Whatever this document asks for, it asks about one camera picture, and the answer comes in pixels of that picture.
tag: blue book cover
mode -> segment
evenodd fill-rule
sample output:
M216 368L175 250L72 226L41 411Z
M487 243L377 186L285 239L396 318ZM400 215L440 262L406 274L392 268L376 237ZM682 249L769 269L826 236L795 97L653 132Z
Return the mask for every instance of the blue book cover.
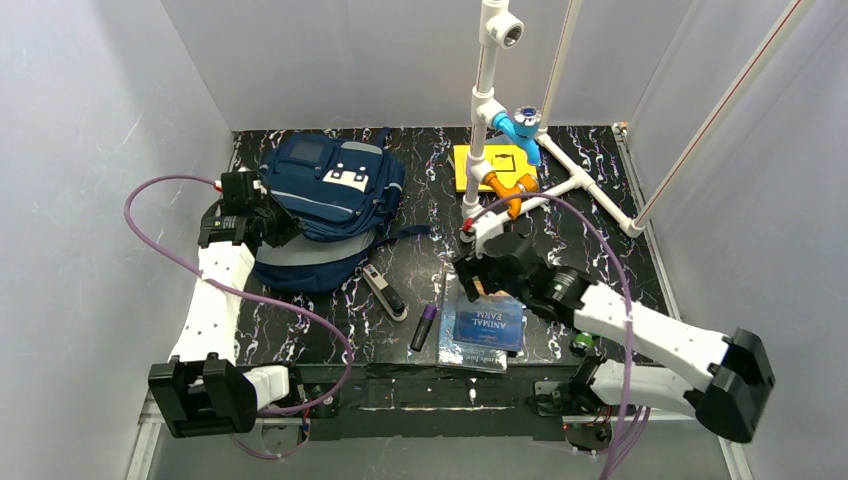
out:
M524 339L524 306L508 295L483 295L471 303L462 295L456 307L454 340L518 352Z
M506 371L506 352L495 348L486 348L470 343L455 342L453 329L456 323L456 306L459 298L465 296L453 267L448 265L442 283L442 310L439 324L439 365L465 368L484 372L503 373Z

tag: cable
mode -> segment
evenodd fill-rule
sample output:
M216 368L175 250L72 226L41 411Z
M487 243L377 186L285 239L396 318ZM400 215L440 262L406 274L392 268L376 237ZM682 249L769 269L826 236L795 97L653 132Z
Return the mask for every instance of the cable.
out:
M485 207L483 210L478 212L476 215L474 215L472 217L472 222L477 221L477 219L479 219L486 212L491 212L495 207L497 207L498 205L502 205L509 200L512 200L512 199L515 199L515 198L533 198L533 197L545 198L549 202L553 202L553 203L556 203L558 205L561 205L566 210L568 210L572 214L574 214L577 218L579 218L580 221L583 222L583 225L586 226L586 229L589 230L590 232L592 232L592 234L595 236L595 238L598 239L598 241L601 244L601 247L604 249L604 251L609 256L610 261L612 262L613 267L615 268L616 273L618 274L618 278L621 280L621 288L622 288L623 293L624 293L624 311L625 311L625 314L627 315L627 320L624 322L624 324L625 324L625 335L626 335L625 342L624 342L624 386L622 387L622 390L621 390L621 404L618 407L618 421L616 422L615 427L613 429L613 441L610 444L610 447L608 449L609 454L607 455L607 460L606 460L606 463L604 464L604 469L601 472L601 480L606 480L606 479L609 478L610 475L612 475L612 472L615 469L615 467L613 466L613 460L615 459L616 450L620 446L621 442L624 440L622 434L624 433L624 424L626 423L625 417L627 416L627 406L628 406L628 403L630 402L630 375L631 375L632 368L633 368L633 342L634 342L633 316L632 316L633 302L632 302L632 297L630 295L630 286L627 283L627 277L624 275L624 267L622 267L621 262L618 260L618 257L615 255L615 252L612 251L612 247L610 247L609 244L606 242L606 240L604 240L604 237L601 235L601 232L599 232L598 229L595 228L595 226L592 225L592 223L589 222L589 220L582 213L580 213L579 210L577 210L570 203L566 202L565 200L563 200L559 197L555 197L553 195L548 195L548 194L545 194L545 193L531 193L531 192L519 193L519 194L516 194L516 195L510 195L508 197L503 197L503 198L498 199L497 201L495 201L491 205Z
M612 474L612 472L616 468L618 468L621 462L624 461L624 457L626 457L627 454L630 453L630 450L633 449L633 446L636 445L636 442L639 441L639 438L642 436L642 434L645 432L645 429L648 427L648 418L650 418L650 416L651 409L645 408L645 415L639 420L639 426L636 428L636 433L634 434L633 439L621 451L621 456L615 459L615 462L612 464L612 467L610 467L610 474Z
M288 457L289 455L297 453L298 451L300 451L301 448L304 447L304 445L309 443L309 440L307 439L307 440L304 440L304 441L300 442L299 444L295 445L291 450L289 450L287 452L277 453L277 454L268 454L268 453L259 453L259 452L251 450L250 447L248 447L247 445L242 443L242 441L239 440L238 437L236 437L232 433L230 434L230 439L233 441L233 443L236 444L237 447L239 447L241 449L241 451L250 455L253 458L258 458L260 460L282 460L282 459Z
M198 176L195 176L195 175L174 174L174 175L163 175L161 177L152 178L152 179L142 183L138 187L136 187L135 190L133 190L129 194L126 202L124 202L124 220L126 220L127 225L130 227L130 230L132 230L133 233L135 233L135 235L139 239L141 239L142 242L147 244L147 246L149 246L153 250L159 252L160 254L162 254L166 258L170 259L171 261L173 261L177 265L185 268L186 270L193 273L197 277L200 277L201 279L203 279L203 272L200 270L199 267L195 267L194 265L189 263L188 260L180 257L179 255L172 252L171 250L157 244L152 238L145 235L145 233L141 231L141 229L138 227L138 225L136 225L135 221L132 218L132 214L130 213L130 209L132 207L133 201L135 200L135 198L138 196L139 193L141 193L142 191L144 191L145 189L147 189L151 185L155 185L157 183L164 182L164 181L167 181L167 180L193 180L193 181L196 181L196 182L211 185L213 187L215 186L215 182L213 182L212 180L208 180L208 179L198 177ZM296 405L296 406L293 406L293 407L286 407L286 408L270 407L270 408L264 409L263 412L280 414L280 415L288 415L288 414L300 412L302 410L306 410L308 408L314 407L316 405L321 404L327 398L330 398L333 395L335 395L336 392L338 392L339 389L342 388L342 385L344 385L344 383L347 382L348 378L350 378L350 375L353 372L353 348L350 346L350 342L348 342L347 337L341 332L341 330L336 328L335 325L333 325L332 323L330 323L329 321L327 321L323 317L321 317L321 316L315 314L314 312L311 312L311 311L309 311L309 310L307 310L303 307L299 307L297 305L292 305L290 303L286 303L286 302L283 302L281 300L263 297L261 295L254 295L252 293L242 292L241 290L237 290L235 288L228 287L228 286L218 282L217 280L213 280L211 278L207 278L207 279L203 279L203 280L206 283L208 283L208 284L210 284L210 285L212 285L212 286L214 286L214 287L216 287L216 288L218 288L218 289L220 289L224 292L227 292L231 295L235 295L237 297L241 297L245 300L250 300L252 302L257 302L257 303L266 304L266 305L273 305L275 307L279 307L279 308L282 308L284 310L289 310L291 312L294 312L297 315L302 315L302 316L308 318L309 320L315 321L319 325L321 325L322 327L328 329L330 331L330 333L335 335L335 337L338 338L339 341L342 342L342 347L344 348L344 352L347 355L347 362L345 364L345 369L344 369L344 372L342 372L341 378L339 378L338 382L336 382L336 384L333 385L327 391L327 393L325 393L324 395L322 395L322 396L320 396L320 397L318 397L318 398L316 398L312 401L309 401L309 402L306 402L306 403L303 403L303 404L300 404L300 405Z

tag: marble pattern surface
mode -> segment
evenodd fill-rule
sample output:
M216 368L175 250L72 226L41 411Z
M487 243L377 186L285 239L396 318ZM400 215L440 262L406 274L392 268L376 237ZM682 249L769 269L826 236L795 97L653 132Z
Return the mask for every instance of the marble pattern surface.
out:
M345 139L371 142L375 129L326 130L323 133ZM236 134L232 168L257 168L268 153L292 131L248 131ZM320 326L276 308L245 302L239 317L236 340L240 364L280 360L299 364L408 363L435 365L438 327L434 325L424 349L409 349L424 306L438 299L443 268L458 252L457 232L461 224L460 195L455 192L452 146L469 142L466 128L395 129L388 148L406 167L406 185L400 211L393 228L429 224L429 236L404 239L381 247L370 255L370 263L395 287L409 307L404 322L389 320L382 306L362 279L359 269L333 292L319 295L271 291L252 277L246 289L254 293L303 306L325 316L348 336L353 358L345 358L338 340ZM636 207L628 180L609 127L557 127L549 133L561 148L581 164L628 215ZM568 178L565 169L546 152L539 167L542 188ZM492 194L484 201L491 201ZM644 237L630 239L613 219L582 190L564 197L599 228L615 253L622 259L634 299L665 312L659 280ZM514 223L514 230L528 234L538 252L555 264L586 269L620 291L607 255L579 220L561 209L543 206ZM527 312L524 348L510 364L577 364L568 353L569 330L561 324L548 324ZM599 353L620 359L623 348L602 341Z

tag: book cover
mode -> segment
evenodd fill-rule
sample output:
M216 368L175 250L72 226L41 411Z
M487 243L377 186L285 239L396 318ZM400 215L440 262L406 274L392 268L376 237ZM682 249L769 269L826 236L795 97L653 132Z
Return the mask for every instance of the book cover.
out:
M524 340L523 309L521 302L506 294L481 295L474 303L462 295L457 302L453 338L518 352Z
M454 341L453 329L456 322L456 306L460 298L465 298L465 292L453 272L453 267L449 266L442 279L438 364L483 372L506 372L505 351Z
M468 177L465 175L465 163L468 161L469 145L454 145L453 158L454 176L456 178L456 191L465 192L468 188ZM536 177L536 167L527 163L527 153L515 145L486 145L486 160L492 164L498 172L498 179L511 187L521 178L529 173ZM492 187L480 185L481 192L491 192Z

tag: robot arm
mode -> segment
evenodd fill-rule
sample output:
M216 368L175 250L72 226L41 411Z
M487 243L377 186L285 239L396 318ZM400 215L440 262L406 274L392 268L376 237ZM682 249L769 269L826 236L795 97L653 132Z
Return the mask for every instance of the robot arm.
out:
M224 173L222 197L201 221L203 272L168 363L150 367L148 385L175 437L248 432L257 411L289 393L289 371L267 365L242 373L234 339L241 299L206 280L243 290L263 242L284 245L300 234L296 218L267 195L256 172Z
M469 300L503 290L546 321L563 322L578 333L591 333L623 344L626 316L623 299L585 272L547 265L530 242L516 233L497 235L454 260ZM729 337L686 325L641 304L633 304L635 349L664 367L634 366L631 399L695 417L713 433L735 442L750 442L774 387L774 374L762 341L737 329ZM572 352L586 348L572 345ZM594 408L621 398L624 366L587 358L571 379L573 398Z

